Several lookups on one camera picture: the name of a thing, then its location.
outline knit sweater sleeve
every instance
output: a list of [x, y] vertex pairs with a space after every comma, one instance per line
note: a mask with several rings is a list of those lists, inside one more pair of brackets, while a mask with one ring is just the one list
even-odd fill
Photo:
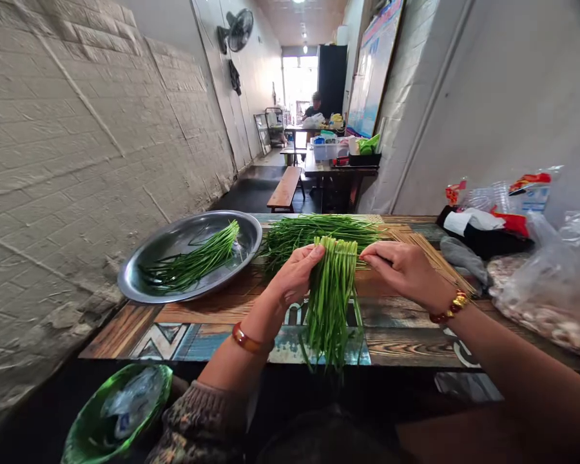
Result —
[[163, 414], [163, 422], [148, 464], [242, 462], [245, 399], [195, 381]]

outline table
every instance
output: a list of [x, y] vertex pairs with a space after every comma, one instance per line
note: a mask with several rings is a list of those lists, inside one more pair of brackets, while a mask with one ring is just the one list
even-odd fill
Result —
[[334, 168], [329, 160], [316, 161], [314, 158], [313, 147], [307, 149], [305, 156], [305, 177], [314, 177], [316, 179], [316, 188], [320, 187], [322, 180], [322, 203], [321, 213], [325, 212], [326, 191], [329, 178], [346, 179], [350, 183], [350, 195], [347, 204], [347, 213], [354, 213], [358, 197], [361, 193], [361, 184], [364, 177], [375, 177], [378, 175], [378, 168]]
[[[297, 215], [254, 216], [266, 233], [272, 222]], [[381, 218], [386, 224], [410, 225], [435, 246], [444, 234], [434, 223], [436, 217], [433, 216]], [[392, 292], [374, 271], [357, 271], [356, 286], [365, 336], [360, 353], [351, 353], [349, 363], [477, 371], [458, 358], [452, 338], [439, 325], [430, 322], [426, 311]], [[142, 305], [129, 301], [79, 357], [156, 362], [208, 361], [229, 336], [233, 324], [243, 319], [264, 288], [258, 267], [250, 264], [222, 292], [194, 302]], [[579, 356], [508, 321], [489, 300], [478, 300], [476, 304], [491, 318], [580, 371]], [[304, 330], [306, 309], [306, 301], [288, 309], [269, 362], [303, 362], [298, 334]]]
[[292, 124], [286, 126], [284, 128], [284, 133], [290, 132], [292, 133], [293, 139], [293, 147], [292, 148], [284, 148], [280, 153], [283, 155], [292, 155], [292, 162], [288, 162], [288, 166], [296, 166], [296, 156], [301, 154], [305, 154], [307, 152], [307, 148], [297, 148], [296, 147], [296, 133], [297, 132], [314, 132], [318, 131], [317, 129], [303, 129], [301, 126], [293, 126]]

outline green bag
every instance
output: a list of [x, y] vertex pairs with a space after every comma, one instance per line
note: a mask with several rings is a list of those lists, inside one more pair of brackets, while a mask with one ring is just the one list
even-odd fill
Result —
[[360, 155], [372, 155], [376, 151], [378, 146], [378, 141], [380, 140], [380, 134], [376, 134], [371, 139], [359, 139], [357, 141], [359, 145]]
[[[104, 444], [105, 437], [113, 435], [115, 418], [101, 417], [101, 409], [105, 400], [112, 394], [122, 390], [124, 386], [147, 367], [153, 367], [162, 376], [161, 394], [153, 410], [135, 429], [133, 434], [124, 440], [117, 448]], [[148, 428], [161, 414], [165, 406], [172, 384], [172, 370], [168, 366], [146, 364], [129, 364], [107, 379], [99, 390], [88, 400], [78, 413], [64, 443], [62, 464], [101, 464], [120, 454], [125, 454], [133, 440]]]

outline metal tray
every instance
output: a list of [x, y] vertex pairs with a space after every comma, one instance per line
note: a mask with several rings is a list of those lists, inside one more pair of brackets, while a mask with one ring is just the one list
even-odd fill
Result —
[[[224, 266], [202, 278], [188, 291], [159, 295], [142, 279], [139, 264], [148, 264], [177, 253], [189, 253], [201, 242], [219, 232], [234, 219], [240, 231], [235, 242], [232, 259]], [[123, 264], [118, 275], [118, 286], [132, 300], [148, 304], [164, 304], [193, 300], [226, 285], [256, 255], [262, 241], [262, 226], [258, 220], [240, 211], [208, 211], [178, 220], [162, 228], [141, 244]]]

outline wall sign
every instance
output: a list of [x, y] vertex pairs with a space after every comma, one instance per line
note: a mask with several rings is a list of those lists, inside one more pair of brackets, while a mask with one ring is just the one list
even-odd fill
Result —
[[348, 114], [347, 131], [351, 135], [374, 135], [402, 5], [403, 0], [394, 0], [383, 8], [363, 34]]

